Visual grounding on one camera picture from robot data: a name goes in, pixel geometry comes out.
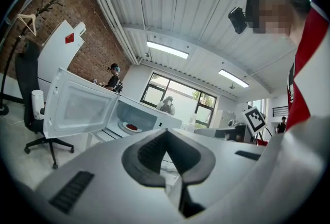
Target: chair wheel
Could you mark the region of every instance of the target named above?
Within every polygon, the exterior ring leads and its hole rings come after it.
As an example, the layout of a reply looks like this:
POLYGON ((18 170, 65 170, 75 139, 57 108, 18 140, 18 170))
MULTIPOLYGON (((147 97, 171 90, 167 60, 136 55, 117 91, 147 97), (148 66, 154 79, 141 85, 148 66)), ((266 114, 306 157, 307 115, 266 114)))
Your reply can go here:
POLYGON ((28 147, 25 147, 24 151, 25 151, 26 154, 29 154, 31 150, 28 147))

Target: red sticker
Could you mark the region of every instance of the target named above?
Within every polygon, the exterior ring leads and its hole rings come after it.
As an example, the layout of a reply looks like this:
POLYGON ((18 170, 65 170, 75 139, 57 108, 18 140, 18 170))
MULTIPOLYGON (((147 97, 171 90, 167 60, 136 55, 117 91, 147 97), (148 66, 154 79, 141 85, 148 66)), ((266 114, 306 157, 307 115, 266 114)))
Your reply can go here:
POLYGON ((65 43, 68 44, 70 42, 74 42, 74 33, 71 33, 70 35, 65 37, 65 43))

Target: corrugated ceiling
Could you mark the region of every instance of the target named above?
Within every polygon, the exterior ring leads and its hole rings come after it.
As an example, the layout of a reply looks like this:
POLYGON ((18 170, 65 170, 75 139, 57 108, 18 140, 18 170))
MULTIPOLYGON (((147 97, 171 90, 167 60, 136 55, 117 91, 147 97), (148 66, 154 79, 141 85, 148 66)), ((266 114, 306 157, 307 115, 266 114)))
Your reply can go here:
POLYGON ((286 86, 287 72, 292 65, 295 47, 283 38, 252 34, 247 29, 237 35, 228 19, 228 13, 235 7, 245 9, 246 0, 112 0, 117 16, 125 29, 136 56, 158 65, 176 70, 200 79, 219 88, 219 91, 242 97, 248 91, 263 89, 263 81, 271 90, 286 86), (250 73, 254 73, 271 62, 291 52, 283 59, 264 68, 245 81, 249 88, 229 89, 232 82, 218 74, 225 69, 239 78, 246 73, 213 53, 184 40, 172 38, 171 34, 135 30, 130 25, 162 29, 168 33, 179 34, 207 45, 214 51, 223 52, 239 62, 250 73), (146 41, 155 41, 189 53, 187 60, 154 49, 149 50, 146 41))

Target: clothes hanger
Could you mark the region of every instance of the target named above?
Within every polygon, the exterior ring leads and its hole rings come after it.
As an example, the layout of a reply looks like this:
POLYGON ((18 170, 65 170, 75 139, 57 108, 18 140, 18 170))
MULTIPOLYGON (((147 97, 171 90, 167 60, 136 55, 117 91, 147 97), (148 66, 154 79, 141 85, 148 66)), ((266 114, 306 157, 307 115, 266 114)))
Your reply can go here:
POLYGON ((25 26, 33 33, 33 35, 37 35, 36 31, 36 15, 31 14, 31 15, 24 15, 24 14, 18 14, 17 15, 18 19, 21 20, 25 26), (32 26, 33 30, 26 24, 26 22, 23 19, 32 19, 32 26))

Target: vent grille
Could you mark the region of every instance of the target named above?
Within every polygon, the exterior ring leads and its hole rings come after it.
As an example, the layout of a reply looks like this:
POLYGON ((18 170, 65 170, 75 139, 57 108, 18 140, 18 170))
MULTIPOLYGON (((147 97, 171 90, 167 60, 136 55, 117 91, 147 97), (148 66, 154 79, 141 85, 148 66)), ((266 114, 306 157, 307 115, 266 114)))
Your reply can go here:
POLYGON ((245 152, 245 151, 237 151, 235 154, 243 156, 248 159, 255 160, 255 161, 259 160, 259 158, 261 156, 260 154, 256 154, 256 153, 252 153, 252 152, 245 152))
POLYGON ((80 171, 78 172, 51 200, 50 204, 63 213, 69 213, 71 208, 82 195, 86 187, 92 181, 94 175, 80 171))

